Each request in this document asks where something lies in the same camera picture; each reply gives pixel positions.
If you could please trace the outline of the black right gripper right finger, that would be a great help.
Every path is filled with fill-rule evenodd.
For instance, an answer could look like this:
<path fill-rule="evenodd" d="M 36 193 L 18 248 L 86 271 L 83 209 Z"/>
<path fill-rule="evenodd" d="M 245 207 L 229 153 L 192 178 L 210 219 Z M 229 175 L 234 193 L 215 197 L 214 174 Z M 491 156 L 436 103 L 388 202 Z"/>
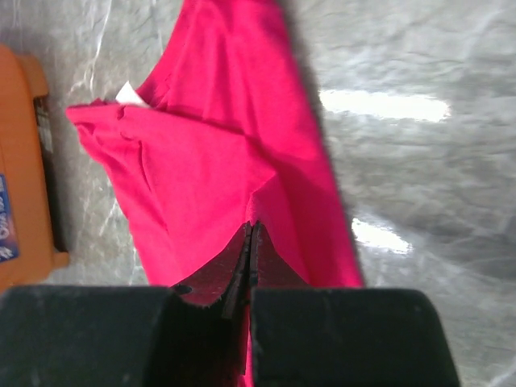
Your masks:
<path fill-rule="evenodd" d="M 279 256 L 265 226 L 250 250 L 256 386 L 457 386 L 439 315 L 414 289 L 316 288 Z"/>

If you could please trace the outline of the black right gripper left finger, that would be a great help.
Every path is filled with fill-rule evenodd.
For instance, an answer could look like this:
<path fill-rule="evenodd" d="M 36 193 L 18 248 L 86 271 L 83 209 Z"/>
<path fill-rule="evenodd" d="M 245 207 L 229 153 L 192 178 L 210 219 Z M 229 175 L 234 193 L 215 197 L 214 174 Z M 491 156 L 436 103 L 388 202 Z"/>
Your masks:
<path fill-rule="evenodd" d="M 1 296 L 4 386 L 236 386 L 246 369 L 241 226 L 172 287 L 25 285 Z"/>

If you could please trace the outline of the magenta t shirt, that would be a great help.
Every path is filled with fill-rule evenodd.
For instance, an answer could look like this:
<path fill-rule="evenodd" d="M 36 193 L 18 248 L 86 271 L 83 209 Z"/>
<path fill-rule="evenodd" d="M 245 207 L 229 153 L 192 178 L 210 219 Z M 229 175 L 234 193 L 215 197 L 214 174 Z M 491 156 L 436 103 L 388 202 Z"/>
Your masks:
<path fill-rule="evenodd" d="M 279 4 L 184 2 L 135 94 L 66 114 L 153 285 L 148 383 L 340 382 L 315 304 L 363 279 Z"/>

